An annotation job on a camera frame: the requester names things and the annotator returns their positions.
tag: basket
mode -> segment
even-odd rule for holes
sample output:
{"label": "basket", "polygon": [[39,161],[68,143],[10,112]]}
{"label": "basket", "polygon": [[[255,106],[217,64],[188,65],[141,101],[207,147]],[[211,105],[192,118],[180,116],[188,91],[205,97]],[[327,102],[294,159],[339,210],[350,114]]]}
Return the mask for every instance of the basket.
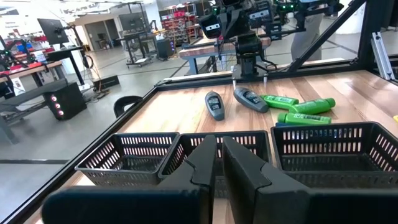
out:
{"label": "basket", "polygon": [[75,170],[95,185],[156,185],[160,165],[178,133],[113,134]]}
{"label": "basket", "polygon": [[175,140],[173,148],[170,150],[170,153],[167,155],[165,162],[160,168],[159,177],[164,179],[173,173],[207,135],[214,135],[217,140],[217,159],[215,164],[216,197],[228,197],[223,170],[223,154],[221,151],[224,136],[232,137],[235,141],[248,148],[261,159],[267,162],[270,161],[269,158],[271,151],[269,147],[268,133],[266,131],[182,134]]}
{"label": "basket", "polygon": [[271,128],[279,169],[308,187],[398,187],[398,139],[378,123]]}

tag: gray floor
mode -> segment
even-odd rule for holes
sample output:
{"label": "gray floor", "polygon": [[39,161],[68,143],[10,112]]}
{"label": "gray floor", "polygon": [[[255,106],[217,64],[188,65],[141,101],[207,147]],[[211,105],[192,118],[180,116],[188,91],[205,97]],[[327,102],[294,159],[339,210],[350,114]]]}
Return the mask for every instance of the gray floor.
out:
{"label": "gray floor", "polygon": [[[333,21],[324,19],[322,30]],[[294,35],[275,41],[267,49],[267,59],[278,64],[290,63],[290,45]],[[322,57],[355,58],[358,51],[359,34],[333,35],[322,46]],[[389,54],[398,53],[398,32],[384,32],[384,43]],[[121,96],[145,95],[155,83],[163,78],[183,76],[189,73],[188,64],[180,58],[166,62],[154,59],[154,63],[142,68],[126,66],[128,54],[122,49],[102,50],[90,54],[101,77],[118,75],[120,85],[110,88],[111,93],[97,103],[89,103],[84,110],[69,121],[57,121],[48,109],[42,109],[14,123],[11,128],[20,143],[10,144],[0,134],[0,159],[71,159],[84,150],[114,120],[113,103]],[[206,58],[198,59],[198,64]],[[228,67],[235,61],[231,58]],[[91,83],[90,76],[85,80]],[[67,76],[76,81],[74,74]],[[35,88],[33,79],[22,79],[27,90]],[[16,207],[41,187],[60,168],[58,165],[15,165],[0,164],[0,220],[3,220]]]}

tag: computer monitor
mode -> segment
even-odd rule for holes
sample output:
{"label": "computer monitor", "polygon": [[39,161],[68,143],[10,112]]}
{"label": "computer monitor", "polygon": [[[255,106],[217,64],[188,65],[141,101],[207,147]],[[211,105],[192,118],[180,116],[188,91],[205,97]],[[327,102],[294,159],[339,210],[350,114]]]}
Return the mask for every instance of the computer monitor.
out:
{"label": "computer monitor", "polygon": [[122,14],[119,15],[120,23],[122,24],[123,30],[136,30],[143,31],[144,24],[140,17],[134,14]]}
{"label": "computer monitor", "polygon": [[57,19],[37,19],[42,27],[44,35],[47,37],[49,44],[62,44],[69,42],[65,31],[57,32],[57,28],[62,28],[61,21]]}

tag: green bottle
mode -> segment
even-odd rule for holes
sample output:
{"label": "green bottle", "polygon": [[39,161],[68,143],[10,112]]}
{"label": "green bottle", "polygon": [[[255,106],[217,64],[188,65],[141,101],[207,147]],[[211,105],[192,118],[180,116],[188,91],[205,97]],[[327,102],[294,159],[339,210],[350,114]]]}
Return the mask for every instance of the green bottle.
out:
{"label": "green bottle", "polygon": [[275,95],[261,95],[262,99],[267,102],[269,107],[272,108],[280,108],[289,110],[291,106],[299,103],[298,99],[284,97],[284,96],[275,96]]}
{"label": "green bottle", "polygon": [[293,105],[290,107],[289,113],[318,114],[326,112],[334,106],[336,106],[336,102],[333,98],[318,99]]}
{"label": "green bottle", "polygon": [[330,124],[331,118],[317,115],[307,115],[300,113],[280,113],[278,122],[285,124]]}

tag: black metal frame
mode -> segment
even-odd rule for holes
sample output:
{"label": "black metal frame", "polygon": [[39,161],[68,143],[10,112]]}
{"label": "black metal frame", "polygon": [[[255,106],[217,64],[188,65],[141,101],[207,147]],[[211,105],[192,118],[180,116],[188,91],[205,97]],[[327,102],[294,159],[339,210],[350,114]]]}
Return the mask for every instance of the black metal frame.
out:
{"label": "black metal frame", "polygon": [[[317,48],[319,48],[324,41],[331,36],[338,26],[343,21],[340,19],[347,19],[352,15],[362,3],[367,2],[363,29],[361,33],[361,41],[359,44],[359,53],[356,60],[343,60],[339,62],[317,63],[313,65],[303,65],[304,61],[309,58]],[[373,62],[373,54],[371,51],[371,34],[372,32],[380,31],[381,23],[379,17],[383,12],[384,4],[377,0],[354,0],[351,2],[351,9],[347,9],[344,15],[341,15],[323,35],[293,64],[286,68],[287,71],[274,71],[269,74],[268,79],[279,78],[293,78],[307,75],[321,75],[326,73],[348,72],[355,70],[368,70],[374,72],[376,68]],[[390,55],[392,66],[398,66],[398,55]],[[74,173],[75,166],[91,153],[97,146],[99,146],[111,134],[117,132],[127,121],[129,121],[157,92],[178,90],[184,88],[198,88],[201,86],[225,85],[231,84],[231,75],[218,75],[215,77],[191,77],[188,80],[169,80],[159,82],[159,85],[153,87],[142,99],[130,107],[124,114],[122,114],[108,129],[106,129],[98,138],[96,138],[86,149],[79,155],[71,159],[62,169],[60,169],[45,185],[43,185],[35,194],[28,198],[21,206],[12,212],[2,223],[23,223],[27,220],[45,200],[48,194],[61,187]],[[258,77],[252,82],[262,82],[262,77]]]}

